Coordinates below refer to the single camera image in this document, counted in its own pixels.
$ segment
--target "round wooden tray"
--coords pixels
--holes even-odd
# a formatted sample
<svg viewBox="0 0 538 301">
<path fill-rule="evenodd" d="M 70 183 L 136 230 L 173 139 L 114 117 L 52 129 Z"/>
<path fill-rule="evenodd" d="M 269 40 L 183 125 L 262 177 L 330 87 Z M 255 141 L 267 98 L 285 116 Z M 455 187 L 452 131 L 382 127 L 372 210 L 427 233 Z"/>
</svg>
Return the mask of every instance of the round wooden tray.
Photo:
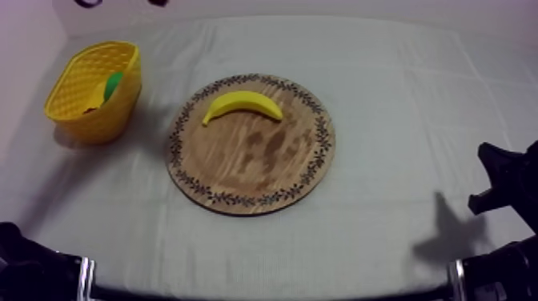
<svg viewBox="0 0 538 301">
<path fill-rule="evenodd" d="M 236 111 L 202 126 L 213 100 L 236 90 L 273 99 L 283 120 Z M 229 215 L 261 215 L 299 201 L 325 175 L 335 151 L 321 102 L 300 85 L 265 74 L 236 75 L 200 89 L 169 133 L 174 182 L 195 203 Z"/>
</svg>

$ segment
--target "banana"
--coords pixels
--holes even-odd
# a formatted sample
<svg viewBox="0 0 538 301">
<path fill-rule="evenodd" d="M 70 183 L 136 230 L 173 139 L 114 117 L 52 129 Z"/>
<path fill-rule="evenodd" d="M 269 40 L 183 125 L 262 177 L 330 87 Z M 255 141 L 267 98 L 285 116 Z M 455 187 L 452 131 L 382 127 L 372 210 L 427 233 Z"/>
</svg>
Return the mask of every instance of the banana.
<svg viewBox="0 0 538 301">
<path fill-rule="evenodd" d="M 212 118 L 234 110 L 253 110 L 275 120 L 282 120 L 279 106 L 267 96 L 252 91 L 235 91 L 222 94 L 215 99 L 209 106 L 202 124 L 207 126 Z"/>
</svg>

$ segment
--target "green object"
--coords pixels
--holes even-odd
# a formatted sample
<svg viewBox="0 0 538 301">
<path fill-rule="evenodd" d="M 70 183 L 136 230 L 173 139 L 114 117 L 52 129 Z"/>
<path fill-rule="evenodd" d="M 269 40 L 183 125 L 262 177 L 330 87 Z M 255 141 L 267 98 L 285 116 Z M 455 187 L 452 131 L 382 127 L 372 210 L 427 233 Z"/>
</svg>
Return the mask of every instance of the green object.
<svg viewBox="0 0 538 301">
<path fill-rule="evenodd" d="M 118 86 L 119 81 L 122 79 L 122 77 L 123 77 L 123 72 L 121 71 L 114 72 L 108 77 L 106 81 L 106 86 L 105 86 L 105 94 L 104 94 L 105 100 L 102 103 L 105 103 L 110 98 L 114 90 L 116 90 L 116 87 Z"/>
</svg>

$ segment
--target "wall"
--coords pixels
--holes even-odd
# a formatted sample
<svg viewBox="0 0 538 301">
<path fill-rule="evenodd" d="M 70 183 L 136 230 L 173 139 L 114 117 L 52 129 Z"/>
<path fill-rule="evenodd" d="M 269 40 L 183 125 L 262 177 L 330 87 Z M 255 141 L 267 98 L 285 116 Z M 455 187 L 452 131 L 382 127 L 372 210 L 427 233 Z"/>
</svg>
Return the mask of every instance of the wall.
<svg viewBox="0 0 538 301">
<path fill-rule="evenodd" d="M 538 44 L 534 0 L 146 0 L 107 1 L 93 10 L 53 0 L 69 35 L 166 19 L 253 14 L 327 14 L 418 22 Z"/>
<path fill-rule="evenodd" d="M 0 1 L 0 41 L 1 166 L 42 76 L 66 42 L 66 32 L 51 1 Z"/>
</svg>

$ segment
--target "woven basket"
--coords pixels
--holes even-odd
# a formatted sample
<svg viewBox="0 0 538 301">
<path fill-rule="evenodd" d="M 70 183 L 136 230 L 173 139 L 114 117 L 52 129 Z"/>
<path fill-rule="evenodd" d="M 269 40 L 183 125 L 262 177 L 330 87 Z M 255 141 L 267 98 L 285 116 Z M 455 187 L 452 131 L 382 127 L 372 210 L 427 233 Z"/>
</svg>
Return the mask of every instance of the woven basket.
<svg viewBox="0 0 538 301">
<path fill-rule="evenodd" d="M 108 101 L 84 114 L 93 89 L 118 71 L 123 77 Z M 46 100 L 45 115 L 80 142 L 109 142 L 125 129 L 141 82 L 136 45 L 109 41 L 89 46 L 67 64 Z"/>
</svg>

